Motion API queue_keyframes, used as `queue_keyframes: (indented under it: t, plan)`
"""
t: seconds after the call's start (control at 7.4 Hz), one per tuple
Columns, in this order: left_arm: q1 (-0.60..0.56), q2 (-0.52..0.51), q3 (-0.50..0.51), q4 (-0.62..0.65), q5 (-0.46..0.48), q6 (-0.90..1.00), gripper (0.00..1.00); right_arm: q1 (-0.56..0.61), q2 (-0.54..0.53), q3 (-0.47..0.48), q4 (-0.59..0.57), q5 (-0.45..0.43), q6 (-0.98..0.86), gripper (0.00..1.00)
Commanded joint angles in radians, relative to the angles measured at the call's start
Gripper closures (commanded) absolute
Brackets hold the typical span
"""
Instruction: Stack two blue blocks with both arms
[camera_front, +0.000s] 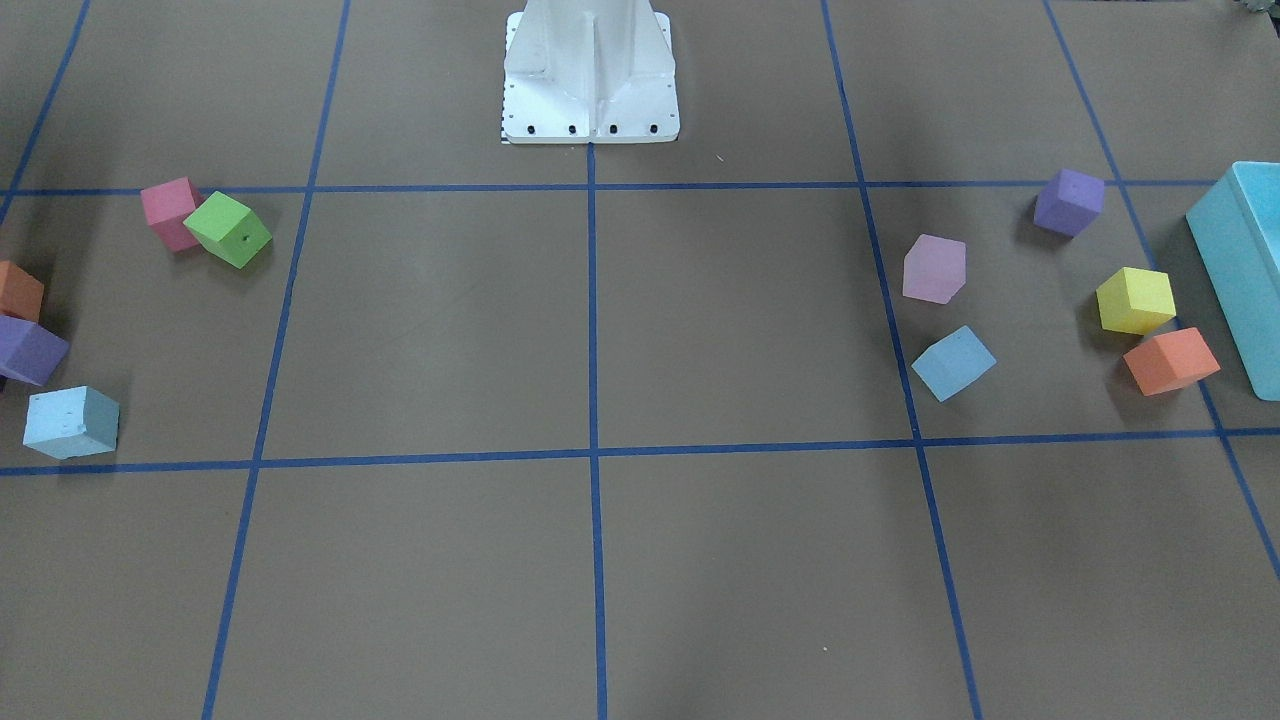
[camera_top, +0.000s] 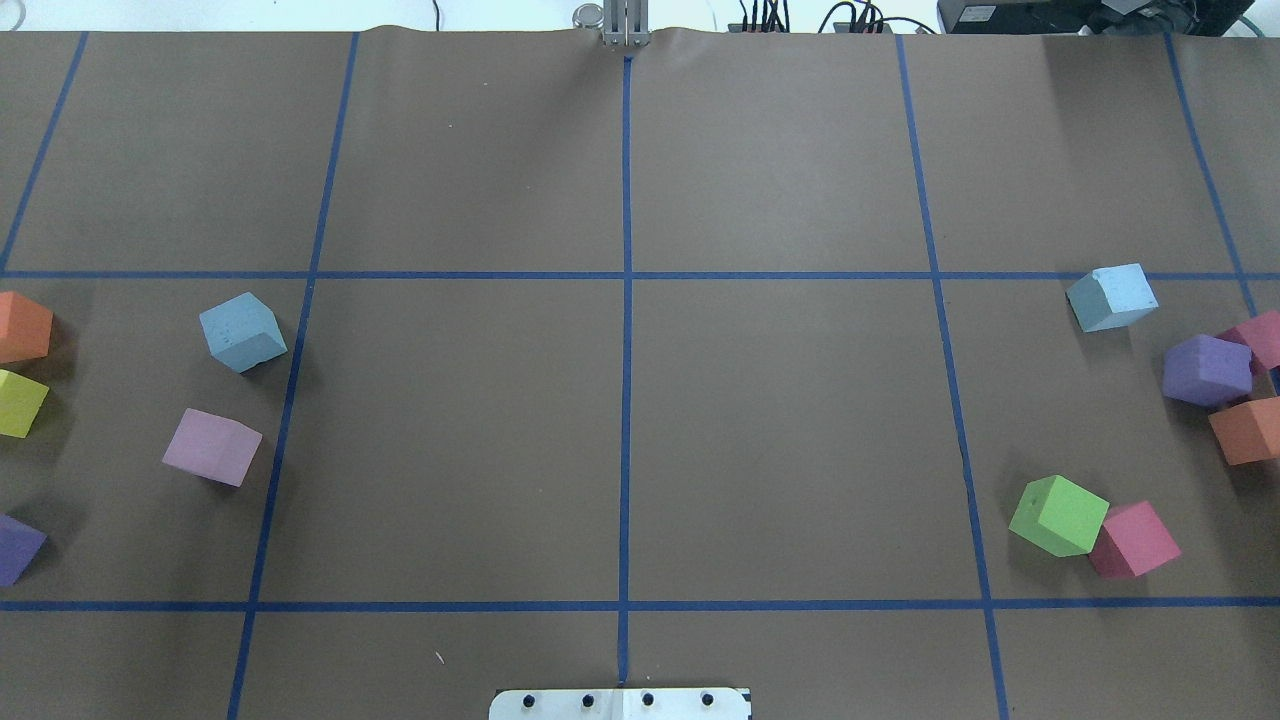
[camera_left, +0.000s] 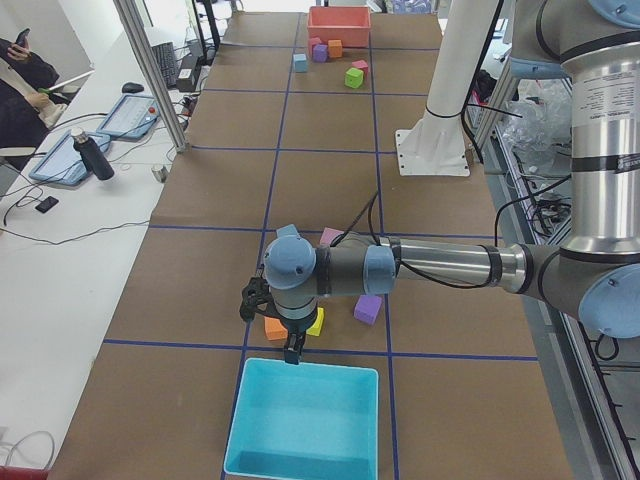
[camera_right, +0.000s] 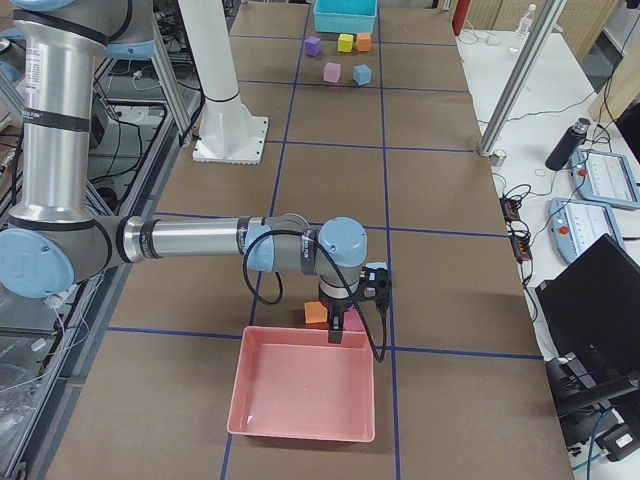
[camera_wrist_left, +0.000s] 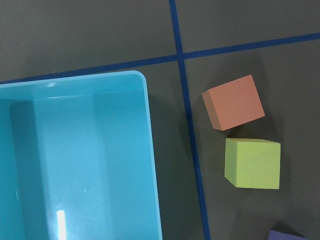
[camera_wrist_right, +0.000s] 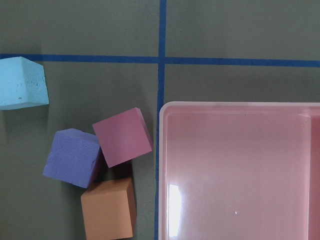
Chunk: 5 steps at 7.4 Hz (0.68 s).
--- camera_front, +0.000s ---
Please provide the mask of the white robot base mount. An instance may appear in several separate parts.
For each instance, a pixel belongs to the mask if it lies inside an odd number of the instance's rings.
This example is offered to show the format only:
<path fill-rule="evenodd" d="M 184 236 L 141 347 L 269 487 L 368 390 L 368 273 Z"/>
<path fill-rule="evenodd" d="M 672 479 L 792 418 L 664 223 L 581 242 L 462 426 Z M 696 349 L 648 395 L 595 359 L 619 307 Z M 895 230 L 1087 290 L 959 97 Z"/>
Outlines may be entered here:
<path fill-rule="evenodd" d="M 649 1 L 529 1 L 507 17 L 504 41 L 504 142 L 678 138 L 671 19 Z"/>

